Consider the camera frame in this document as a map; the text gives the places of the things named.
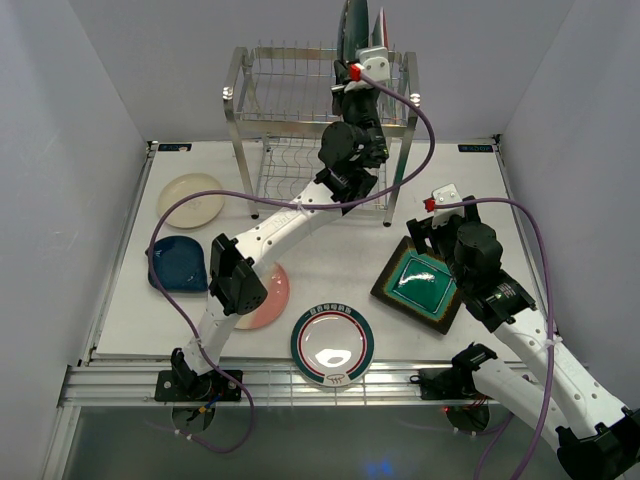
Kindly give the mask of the green square plate dark rim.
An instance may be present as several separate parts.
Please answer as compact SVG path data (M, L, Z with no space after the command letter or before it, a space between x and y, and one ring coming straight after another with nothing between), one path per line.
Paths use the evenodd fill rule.
M443 259L428 247L419 254L404 236L370 290L384 305L446 335L462 304Z

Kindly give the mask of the red and teal floral plate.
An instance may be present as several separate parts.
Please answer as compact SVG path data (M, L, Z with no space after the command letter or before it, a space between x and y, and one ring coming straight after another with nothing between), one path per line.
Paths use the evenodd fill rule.
M388 39L388 28L386 21L386 14L383 7L380 8L376 17L371 35L370 35L371 47L384 47L387 51L390 51L390 42ZM388 123L395 121L395 100L387 95L381 100L382 110L384 117Z

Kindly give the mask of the dark teal floral plate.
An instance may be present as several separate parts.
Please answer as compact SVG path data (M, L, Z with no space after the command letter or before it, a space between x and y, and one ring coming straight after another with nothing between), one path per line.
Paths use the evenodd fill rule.
M337 40L337 58L355 62L358 50L369 45L369 11L367 0L346 0L343 4Z

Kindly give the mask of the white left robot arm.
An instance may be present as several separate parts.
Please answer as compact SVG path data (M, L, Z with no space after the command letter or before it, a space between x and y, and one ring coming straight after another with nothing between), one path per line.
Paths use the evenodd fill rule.
M332 95L339 119L323 131L318 153L322 169L254 229L234 238L220 234L212 242L206 308L193 338L171 355L175 385L190 399L210 392L210 371L239 318L266 301L262 275L289 249L366 198L378 182L374 170L389 157L377 110L379 92L361 79L387 84L388 61L373 57L336 63L335 69Z

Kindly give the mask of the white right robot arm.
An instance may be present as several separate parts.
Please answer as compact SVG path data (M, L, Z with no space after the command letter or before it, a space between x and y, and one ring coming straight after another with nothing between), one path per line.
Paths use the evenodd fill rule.
M540 442L573 479L616 479L639 462L639 412L597 381L554 333L554 303L536 302L501 266L502 245L482 223L480 200L453 190L425 202L431 217L407 227L418 252L428 247L449 268L471 315L517 355L535 380L514 373L490 348L472 344L452 360L451 382L464 397L484 394L533 428L513 477Z

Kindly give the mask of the two-tier steel dish rack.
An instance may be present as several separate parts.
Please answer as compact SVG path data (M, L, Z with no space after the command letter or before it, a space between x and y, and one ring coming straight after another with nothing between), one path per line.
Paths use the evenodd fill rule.
M332 114L330 87L335 83L335 47L236 47L222 89L223 110L241 182L247 194L289 201L322 168L317 158L323 130L338 117ZM417 54L389 52L392 88L414 104L420 101ZM389 160L372 173L378 183L372 193L397 184L405 175L418 117L401 102L381 94L380 121ZM250 173L244 139L262 141L257 173ZM392 225L399 190L355 213Z

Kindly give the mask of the dark blue leaf-shaped dish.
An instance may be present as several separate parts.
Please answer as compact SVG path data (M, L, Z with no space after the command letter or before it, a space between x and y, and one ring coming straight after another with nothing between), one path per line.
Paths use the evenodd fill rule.
M191 237L173 235L157 240L153 246L153 265L157 279L169 293L207 291L204 250Z

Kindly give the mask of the right corner table label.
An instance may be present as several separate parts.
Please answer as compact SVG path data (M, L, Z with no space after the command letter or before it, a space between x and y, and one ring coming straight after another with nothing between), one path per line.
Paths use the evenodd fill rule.
M490 144L459 144L458 150L461 153L493 153L493 146Z

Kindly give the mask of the corner table label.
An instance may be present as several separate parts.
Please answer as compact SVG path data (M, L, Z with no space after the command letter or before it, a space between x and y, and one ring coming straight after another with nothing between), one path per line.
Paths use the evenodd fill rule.
M461 153L493 153L493 146L490 144L459 144L458 150Z
M189 152L192 148L191 143L163 143L157 148L158 152Z

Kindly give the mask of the white plate green red rim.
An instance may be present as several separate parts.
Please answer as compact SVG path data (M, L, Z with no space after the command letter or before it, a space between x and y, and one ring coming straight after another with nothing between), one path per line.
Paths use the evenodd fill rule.
M328 388L346 387L369 369L375 351L373 331L356 309L341 303L318 304L299 317L290 352L307 380Z

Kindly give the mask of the cream and pink plate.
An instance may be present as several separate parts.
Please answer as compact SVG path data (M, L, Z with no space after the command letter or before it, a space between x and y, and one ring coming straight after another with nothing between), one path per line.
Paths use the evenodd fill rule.
M285 269L274 263L261 277L267 289L266 300L253 312L242 316L236 330L257 330L273 323L285 310L290 296L290 281Z

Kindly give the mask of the left corner table label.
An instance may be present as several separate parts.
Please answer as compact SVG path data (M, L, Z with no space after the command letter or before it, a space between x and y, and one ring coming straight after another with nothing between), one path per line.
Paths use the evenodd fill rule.
M163 143L157 148L158 152L189 152L192 148L191 143Z

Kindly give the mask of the cream round plate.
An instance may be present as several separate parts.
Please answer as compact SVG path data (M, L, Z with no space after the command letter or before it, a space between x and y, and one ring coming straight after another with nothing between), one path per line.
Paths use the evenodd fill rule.
M221 190L221 183L205 173L189 173L176 177L161 191L156 203L156 212L162 216L179 200L208 190ZM219 195L200 196L176 208L166 219L166 223L178 229L195 229L212 221L222 210L224 197Z

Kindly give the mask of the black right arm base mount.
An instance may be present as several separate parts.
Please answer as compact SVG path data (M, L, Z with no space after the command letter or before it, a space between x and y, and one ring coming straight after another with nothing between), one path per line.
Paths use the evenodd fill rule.
M483 397L475 388L471 374L457 367L419 369L409 377L409 382L419 387L422 400L476 400Z

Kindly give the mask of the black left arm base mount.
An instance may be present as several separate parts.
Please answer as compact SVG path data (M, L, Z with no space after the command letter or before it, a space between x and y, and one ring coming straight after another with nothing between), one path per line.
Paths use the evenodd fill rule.
M217 398L219 401L237 402L242 393L238 386L215 371L211 371L195 380L187 387L172 370L163 370L158 374L154 400L157 402L202 402Z

